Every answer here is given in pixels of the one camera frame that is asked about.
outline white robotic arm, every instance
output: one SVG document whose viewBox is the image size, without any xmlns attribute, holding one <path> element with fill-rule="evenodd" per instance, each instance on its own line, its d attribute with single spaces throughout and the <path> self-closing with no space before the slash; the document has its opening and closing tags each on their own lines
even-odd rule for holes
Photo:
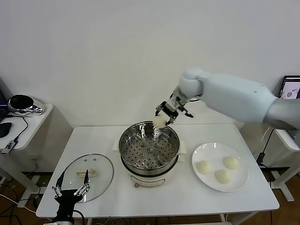
<svg viewBox="0 0 300 225">
<path fill-rule="evenodd" d="M 193 117 L 184 108 L 197 98 L 206 105 L 242 122 L 266 122 L 279 129 L 300 128 L 300 99 L 279 99 L 264 85 L 226 74 L 210 74 L 198 68 L 185 71 L 179 86 L 168 102 L 157 107 L 169 117 L 167 124 L 178 116 L 177 110 Z"/>
</svg>

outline computer screen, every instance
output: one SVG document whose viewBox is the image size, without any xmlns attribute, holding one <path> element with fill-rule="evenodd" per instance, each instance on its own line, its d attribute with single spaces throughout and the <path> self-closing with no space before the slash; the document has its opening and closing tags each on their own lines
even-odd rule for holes
<svg viewBox="0 0 300 225">
<path fill-rule="evenodd" d="M 296 99 L 300 98 L 300 76 L 285 76 L 279 98 Z"/>
</svg>

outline white plate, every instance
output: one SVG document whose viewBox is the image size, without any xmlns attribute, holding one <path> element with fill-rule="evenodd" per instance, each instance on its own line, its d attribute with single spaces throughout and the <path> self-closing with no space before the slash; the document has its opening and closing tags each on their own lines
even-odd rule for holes
<svg viewBox="0 0 300 225">
<path fill-rule="evenodd" d="M 226 156 L 234 156 L 239 159 L 239 167 L 236 170 L 227 169 L 222 160 Z M 212 171 L 209 174 L 202 174 L 198 171 L 196 164 L 206 160 L 212 166 Z M 206 185 L 218 191 L 237 191 L 241 189 L 248 180 L 248 166 L 240 155 L 231 147 L 220 143 L 206 143 L 199 146 L 192 156 L 193 169 L 197 176 Z M 215 177 L 217 170 L 226 169 L 231 175 L 231 181 L 227 184 L 221 184 Z"/>
</svg>

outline computer mouse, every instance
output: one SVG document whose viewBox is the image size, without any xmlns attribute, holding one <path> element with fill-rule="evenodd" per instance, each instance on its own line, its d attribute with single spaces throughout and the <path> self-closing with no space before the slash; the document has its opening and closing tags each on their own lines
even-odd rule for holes
<svg viewBox="0 0 300 225">
<path fill-rule="evenodd" d="M 6 135 L 8 135 L 11 126 L 12 126 L 11 122 L 1 123 L 0 124 L 0 137 L 5 137 Z"/>
</svg>

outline white cooker base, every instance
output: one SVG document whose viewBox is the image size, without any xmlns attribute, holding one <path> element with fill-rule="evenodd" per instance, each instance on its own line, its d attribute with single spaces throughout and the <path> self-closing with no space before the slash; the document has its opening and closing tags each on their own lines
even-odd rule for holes
<svg viewBox="0 0 300 225">
<path fill-rule="evenodd" d="M 152 187 L 157 187 L 160 186 L 166 182 L 168 182 L 172 176 L 174 175 L 175 172 L 175 166 L 167 173 L 164 175 L 158 176 L 158 177 L 140 177 L 137 176 L 130 171 L 128 171 L 128 174 L 131 178 L 131 180 L 135 183 L 135 187 L 143 186 L 147 188 L 152 188 Z"/>
</svg>

